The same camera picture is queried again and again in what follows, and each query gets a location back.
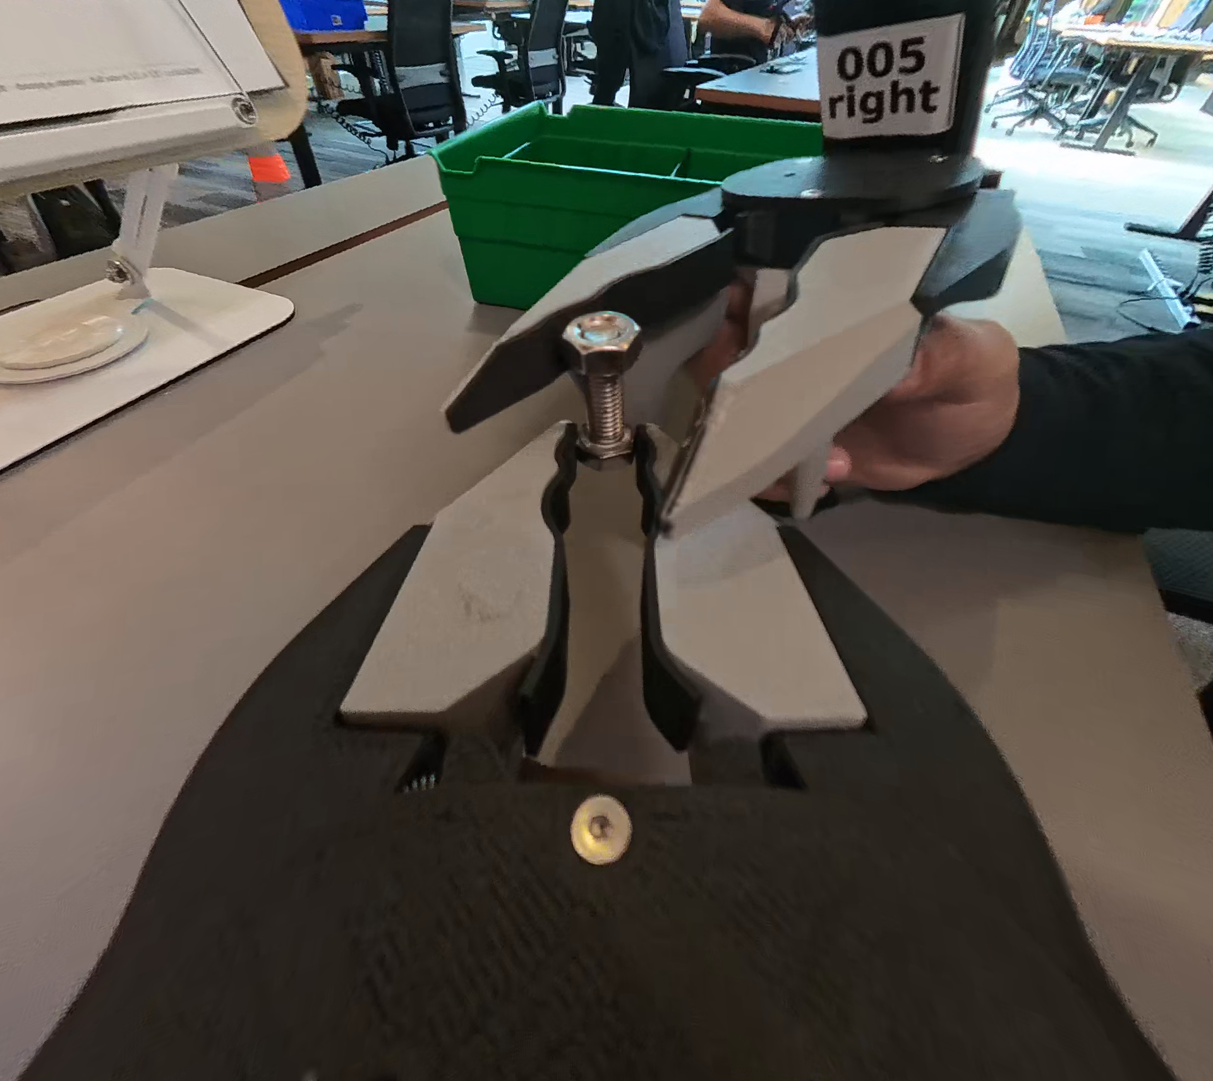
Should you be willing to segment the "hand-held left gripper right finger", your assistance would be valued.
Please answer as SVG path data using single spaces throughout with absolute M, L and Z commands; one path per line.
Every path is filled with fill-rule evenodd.
M 690 745 L 852 730 L 866 705 L 771 515 L 741 502 L 665 536 L 661 509 L 679 442 L 636 431 L 641 491 L 641 683 L 661 737 Z

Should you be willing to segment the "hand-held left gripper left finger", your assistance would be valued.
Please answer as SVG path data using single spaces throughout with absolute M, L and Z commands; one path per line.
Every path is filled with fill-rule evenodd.
M 523 739 L 565 692 L 574 426 L 556 423 L 441 509 L 343 692 L 342 717 Z

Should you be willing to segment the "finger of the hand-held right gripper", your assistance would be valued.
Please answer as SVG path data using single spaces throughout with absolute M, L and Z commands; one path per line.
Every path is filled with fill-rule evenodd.
M 832 439 L 910 368 L 922 314 L 912 295 L 945 229 L 866 229 L 821 240 L 792 302 L 711 384 L 688 456 L 661 513 L 684 536 L 792 475 L 792 513 L 827 495 Z
M 736 238 L 714 220 L 676 216 L 582 260 L 478 359 L 444 405 L 463 434 L 511 405 L 572 377 L 563 332 L 592 312 L 623 312 L 641 327 L 641 359 L 625 375 L 638 405 L 625 423 L 656 423 L 669 377 L 714 345 L 736 284 Z

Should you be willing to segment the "silver hex nut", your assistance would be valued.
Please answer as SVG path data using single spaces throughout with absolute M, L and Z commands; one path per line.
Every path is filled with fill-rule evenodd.
M 559 335 L 563 359 L 582 377 L 623 377 L 641 348 L 641 325 L 613 310 L 579 314 Z

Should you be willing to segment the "green plastic bin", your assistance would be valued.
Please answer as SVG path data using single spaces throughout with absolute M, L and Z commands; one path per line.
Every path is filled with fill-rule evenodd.
M 673 177 L 693 149 L 690 177 Z M 821 153 L 821 126 L 530 104 L 432 149 L 474 302 L 533 310 L 598 244 L 730 176 Z

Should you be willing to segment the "silver hex bolt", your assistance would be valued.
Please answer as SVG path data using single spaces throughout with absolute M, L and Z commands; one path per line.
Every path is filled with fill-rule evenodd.
M 625 423 L 623 375 L 582 375 L 584 423 L 579 426 L 579 461 L 598 473 L 623 470 L 636 456 L 636 431 Z

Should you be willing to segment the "person's right forearm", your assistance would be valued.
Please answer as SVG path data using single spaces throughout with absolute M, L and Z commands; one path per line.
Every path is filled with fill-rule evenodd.
M 977 466 L 883 495 L 1071 528 L 1213 528 L 1209 327 L 1018 348 L 1018 412 Z

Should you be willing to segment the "person's right hand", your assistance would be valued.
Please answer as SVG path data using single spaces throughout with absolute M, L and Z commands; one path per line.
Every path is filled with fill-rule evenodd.
M 832 439 L 827 487 L 915 491 L 992 456 L 1018 412 L 1018 348 L 996 321 L 935 314 L 910 373 Z

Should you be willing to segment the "grey side desk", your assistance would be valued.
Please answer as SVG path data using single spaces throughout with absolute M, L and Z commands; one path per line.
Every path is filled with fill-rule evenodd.
M 821 119 L 815 46 L 771 63 L 714 78 L 693 87 L 693 100 L 730 116 Z

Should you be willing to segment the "black office chair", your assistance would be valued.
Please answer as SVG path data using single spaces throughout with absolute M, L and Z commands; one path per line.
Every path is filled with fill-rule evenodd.
M 389 0 L 385 46 L 372 51 L 368 116 L 392 160 L 414 160 L 419 140 L 467 132 L 455 43 L 455 0 Z
M 533 0 L 525 14 L 497 11 L 494 33 L 500 51 L 482 51 L 494 60 L 490 75 L 474 75 L 473 87 L 500 97 L 502 113 L 530 104 L 543 104 L 555 116 L 563 116 L 565 97 L 565 60 L 563 28 L 569 0 Z

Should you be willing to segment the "black hanging jacket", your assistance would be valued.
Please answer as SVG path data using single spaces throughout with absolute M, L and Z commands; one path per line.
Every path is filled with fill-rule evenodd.
M 628 87 L 632 110 L 681 110 L 676 75 L 690 63 L 681 0 L 593 0 L 589 33 L 592 104 L 613 107 Z

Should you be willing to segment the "orange traffic cone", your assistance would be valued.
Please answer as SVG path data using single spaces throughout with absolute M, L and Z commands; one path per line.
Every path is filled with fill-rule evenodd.
M 278 201 L 295 189 L 295 176 L 276 143 L 244 149 L 257 202 Z

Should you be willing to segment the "small blue bin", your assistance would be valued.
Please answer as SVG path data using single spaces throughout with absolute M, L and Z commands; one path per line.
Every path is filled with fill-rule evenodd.
M 368 11 L 364 0 L 278 0 L 289 25 L 304 33 L 364 31 Z

